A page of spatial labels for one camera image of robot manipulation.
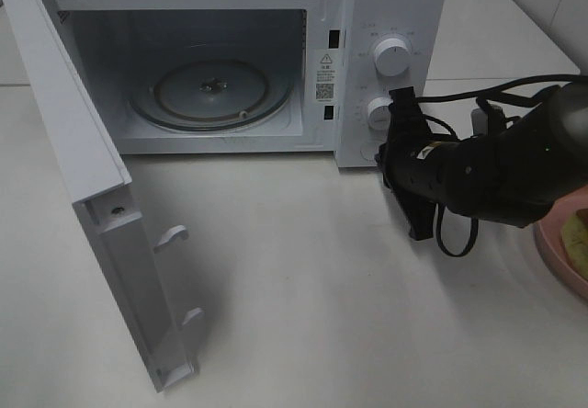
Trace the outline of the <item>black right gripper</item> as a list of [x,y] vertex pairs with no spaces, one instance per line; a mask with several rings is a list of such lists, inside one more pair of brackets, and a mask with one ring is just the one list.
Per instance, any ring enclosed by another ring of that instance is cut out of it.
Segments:
[[[389,96],[390,127],[378,167],[408,221],[409,236],[428,240],[434,236],[435,203],[443,197],[443,157],[458,136],[445,122],[424,117],[412,86],[391,89]],[[446,131],[431,131],[430,120]]]

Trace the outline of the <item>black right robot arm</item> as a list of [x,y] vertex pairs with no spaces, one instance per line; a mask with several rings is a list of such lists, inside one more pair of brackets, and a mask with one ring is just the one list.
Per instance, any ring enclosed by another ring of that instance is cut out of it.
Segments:
[[[423,103],[474,99],[474,133],[434,133]],[[587,78],[537,75],[447,96],[390,90],[390,125],[376,162],[415,241],[441,237],[446,210],[523,228],[587,183]]]

